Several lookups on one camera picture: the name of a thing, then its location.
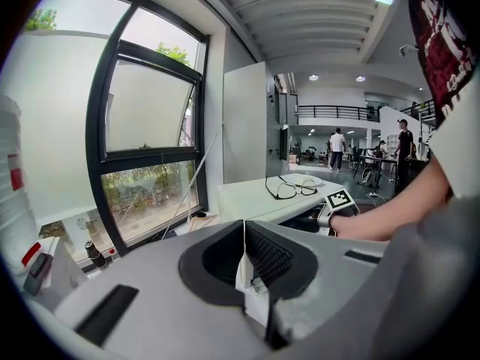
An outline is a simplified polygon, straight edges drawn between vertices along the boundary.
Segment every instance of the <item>window frame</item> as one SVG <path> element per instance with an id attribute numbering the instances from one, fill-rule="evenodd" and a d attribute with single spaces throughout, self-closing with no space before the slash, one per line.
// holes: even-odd
<path id="1" fill-rule="evenodd" d="M 207 71 L 207 58 L 209 49 L 209 36 L 202 34 L 190 23 L 175 15 L 165 7 L 151 0 L 122 0 L 130 3 L 130 7 L 118 21 L 113 29 L 109 40 L 100 56 L 97 69 L 94 73 L 90 95 L 88 96 L 88 105 L 85 121 L 85 153 L 88 168 L 88 177 L 90 179 L 91 191 L 97 206 L 100 219 L 105 226 L 105 230 L 112 240 L 115 249 L 120 256 L 124 256 L 129 251 L 147 244 L 157 235 L 164 233 L 167 225 L 156 226 L 152 230 L 131 239 L 124 241 L 122 235 L 116 226 L 113 214 L 107 201 L 107 197 L 102 185 L 101 176 L 106 173 L 114 173 L 133 168 L 150 167 L 159 164 L 176 163 L 179 161 L 195 161 L 195 168 L 200 165 L 200 161 L 205 153 L 203 141 L 203 111 L 205 101 L 205 78 Z M 154 50 L 120 40 L 123 31 L 131 21 L 137 9 L 143 8 L 161 19 L 177 26 L 184 32 L 199 41 L 199 47 L 196 57 L 196 69 L 183 65 L 168 56 L 161 55 Z M 147 148 L 133 149 L 127 151 L 106 150 L 105 127 L 108 94 L 110 83 L 113 77 L 113 71 L 116 62 L 122 57 L 130 56 L 129 62 L 170 74 L 174 77 L 193 83 L 195 92 L 195 146 L 194 147 L 165 147 L 165 148 Z M 209 204 L 207 200 L 206 172 L 205 166 L 199 171 L 196 177 L 196 190 L 199 205 L 192 209 L 192 215 L 200 211 L 208 211 Z M 175 217 L 172 228 L 183 224 L 187 220 L 186 216 Z"/>

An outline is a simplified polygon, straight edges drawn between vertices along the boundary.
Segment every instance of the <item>man in white shirt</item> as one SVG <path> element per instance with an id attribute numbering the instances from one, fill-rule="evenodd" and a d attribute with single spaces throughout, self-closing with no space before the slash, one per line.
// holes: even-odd
<path id="1" fill-rule="evenodd" d="M 342 167 L 342 157 L 344 156 L 344 152 L 347 150 L 347 147 L 345 146 L 344 135 L 340 135 L 340 128 L 337 128 L 335 132 L 336 134 L 330 138 L 330 170 L 333 170 L 333 167 L 335 166 L 335 161 L 337 161 L 337 171 L 340 172 L 340 168 Z"/>

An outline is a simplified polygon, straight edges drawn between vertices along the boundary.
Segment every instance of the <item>eyeglasses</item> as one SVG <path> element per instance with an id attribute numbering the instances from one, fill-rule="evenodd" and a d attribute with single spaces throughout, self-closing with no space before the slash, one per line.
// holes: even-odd
<path id="1" fill-rule="evenodd" d="M 292 199 L 293 197 L 297 196 L 297 188 L 300 189 L 300 193 L 304 196 L 311 196 L 318 193 L 317 186 L 315 185 L 315 181 L 311 178 L 308 178 L 303 182 L 302 185 L 293 184 L 291 182 L 286 181 L 281 176 L 278 178 L 283 182 L 277 188 L 277 194 L 272 193 L 272 191 L 267 187 L 267 181 L 269 179 L 268 176 L 265 177 L 265 188 L 269 194 L 273 196 L 276 200 L 287 200 Z"/>

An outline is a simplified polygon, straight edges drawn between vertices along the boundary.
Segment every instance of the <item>tree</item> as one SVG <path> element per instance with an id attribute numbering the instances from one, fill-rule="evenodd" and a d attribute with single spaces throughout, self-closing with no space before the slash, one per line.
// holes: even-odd
<path id="1" fill-rule="evenodd" d="M 56 14 L 56 10 L 47 9 L 44 13 L 44 10 L 36 9 L 25 24 L 23 31 L 30 32 L 37 31 L 38 29 L 57 29 L 55 23 Z"/>
<path id="2" fill-rule="evenodd" d="M 180 49 L 179 46 L 174 46 L 173 48 L 169 48 L 164 45 L 164 43 L 158 44 L 158 48 L 156 49 L 158 53 L 162 55 L 168 56 L 177 62 L 181 62 L 182 64 L 191 67 L 190 62 L 187 60 L 188 52 L 185 49 Z"/>

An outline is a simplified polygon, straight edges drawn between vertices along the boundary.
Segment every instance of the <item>railing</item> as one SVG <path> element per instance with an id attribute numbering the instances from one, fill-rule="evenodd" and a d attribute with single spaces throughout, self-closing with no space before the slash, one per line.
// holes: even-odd
<path id="1" fill-rule="evenodd" d="M 380 111 L 357 106 L 312 105 L 298 106 L 298 117 L 336 118 L 380 122 Z"/>
<path id="2" fill-rule="evenodd" d="M 416 104 L 415 106 L 409 106 L 408 108 L 402 109 L 400 112 L 417 120 L 419 120 L 419 115 L 421 115 L 424 121 L 428 121 L 429 125 L 433 125 L 434 127 L 437 126 L 437 116 L 433 100 L 425 101 L 424 103 Z"/>

